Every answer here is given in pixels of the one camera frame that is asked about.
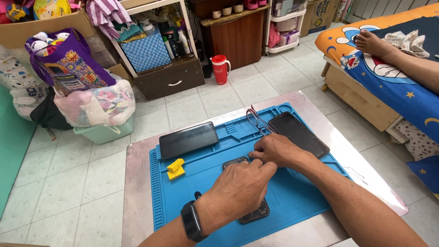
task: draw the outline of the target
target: wooden bed frame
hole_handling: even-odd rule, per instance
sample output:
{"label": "wooden bed frame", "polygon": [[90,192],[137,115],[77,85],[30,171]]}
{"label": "wooden bed frame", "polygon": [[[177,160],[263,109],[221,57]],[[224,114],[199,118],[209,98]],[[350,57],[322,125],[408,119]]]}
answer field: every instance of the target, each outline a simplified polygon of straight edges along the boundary
{"label": "wooden bed frame", "polygon": [[409,141],[395,128],[404,119],[401,115],[371,94],[332,59],[327,56],[324,59],[326,65],[321,74],[325,77],[323,91],[329,87],[377,129],[388,132],[392,141],[396,143]]}

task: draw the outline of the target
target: metal table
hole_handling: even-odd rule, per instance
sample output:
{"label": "metal table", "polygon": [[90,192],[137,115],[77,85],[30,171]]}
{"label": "metal table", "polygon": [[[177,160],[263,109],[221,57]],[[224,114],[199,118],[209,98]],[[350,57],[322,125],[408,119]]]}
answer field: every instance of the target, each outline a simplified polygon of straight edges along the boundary
{"label": "metal table", "polygon": [[[329,146],[332,155],[357,184],[384,201],[399,216],[408,212],[400,197],[301,91],[277,96],[254,104],[253,107],[259,111],[285,102],[289,102],[317,137]],[[212,121],[214,125],[222,124],[244,116],[247,109],[248,107],[244,107],[171,132],[208,121]],[[133,143],[127,149],[122,247],[137,247],[154,232],[149,150],[158,144],[161,135]],[[326,247],[348,238],[348,233],[334,212],[329,210],[246,246]]]}

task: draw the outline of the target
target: phone screen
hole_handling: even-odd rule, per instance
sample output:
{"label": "phone screen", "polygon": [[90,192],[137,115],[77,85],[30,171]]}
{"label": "phone screen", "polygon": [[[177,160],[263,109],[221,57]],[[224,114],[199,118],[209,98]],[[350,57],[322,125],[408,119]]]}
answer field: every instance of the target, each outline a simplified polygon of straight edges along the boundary
{"label": "phone screen", "polygon": [[[223,170],[226,169],[226,167],[230,164],[241,163],[243,161],[247,161],[247,163],[250,163],[248,158],[244,156],[241,158],[237,158],[234,160],[229,160],[227,162],[224,162]],[[245,224],[245,223],[249,223],[249,222],[255,221],[257,219],[263,218],[265,216],[268,216],[269,214],[270,214],[270,209],[268,208],[267,201],[265,200],[265,197],[264,197],[264,199],[261,202],[261,206],[256,211],[253,211],[249,214],[244,215],[242,218],[239,218],[238,221],[242,224]]]}
{"label": "phone screen", "polygon": [[184,153],[213,145],[218,135],[212,122],[180,130],[158,139],[162,159],[173,158]]}
{"label": "phone screen", "polygon": [[286,136],[292,143],[317,158],[329,153],[328,146],[289,112],[280,114],[268,121],[268,124],[278,134]]}

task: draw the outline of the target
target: blue silicone repair mat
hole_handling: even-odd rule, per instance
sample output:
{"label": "blue silicone repair mat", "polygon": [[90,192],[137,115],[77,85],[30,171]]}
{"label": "blue silicone repair mat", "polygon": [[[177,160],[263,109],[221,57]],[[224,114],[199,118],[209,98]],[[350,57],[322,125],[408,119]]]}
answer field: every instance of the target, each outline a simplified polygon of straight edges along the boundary
{"label": "blue silicone repair mat", "polygon": [[[291,112],[304,123],[288,103],[269,107],[258,113],[268,122],[274,116],[286,111]],[[204,194],[209,190],[223,171],[224,162],[247,156],[250,151],[253,151],[255,142],[262,137],[259,130],[249,122],[246,116],[219,124],[215,126],[215,130],[219,142],[214,146],[198,149],[169,160],[160,158],[159,145],[149,152],[155,231],[178,217],[183,205],[195,200],[196,191]],[[186,174],[170,181],[166,167],[177,158],[184,159],[183,168]],[[330,153],[321,157],[320,160],[338,173],[349,177]],[[279,168],[271,178],[265,199],[270,208],[268,216],[246,224],[235,220],[211,234],[197,246],[238,247],[331,208],[317,187],[303,175],[287,168]]]}

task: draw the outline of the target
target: glasses frame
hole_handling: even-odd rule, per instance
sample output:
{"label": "glasses frame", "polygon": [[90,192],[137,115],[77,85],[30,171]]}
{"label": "glasses frame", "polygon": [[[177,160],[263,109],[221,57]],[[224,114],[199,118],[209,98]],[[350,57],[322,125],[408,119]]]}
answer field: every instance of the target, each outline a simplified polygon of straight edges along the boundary
{"label": "glasses frame", "polygon": [[[254,122],[252,122],[250,120],[250,118],[248,117],[249,114],[252,114],[253,117],[256,119],[256,124]],[[258,130],[261,132],[262,135],[265,135],[264,132],[262,131],[262,129],[266,129],[271,133],[275,133],[276,131],[274,129],[272,129],[262,118],[261,116],[259,116],[259,114],[255,111],[255,109],[253,108],[253,105],[250,106],[249,109],[247,109],[245,116],[247,117],[248,121],[253,124],[253,126],[255,126],[256,128],[258,128]]]}

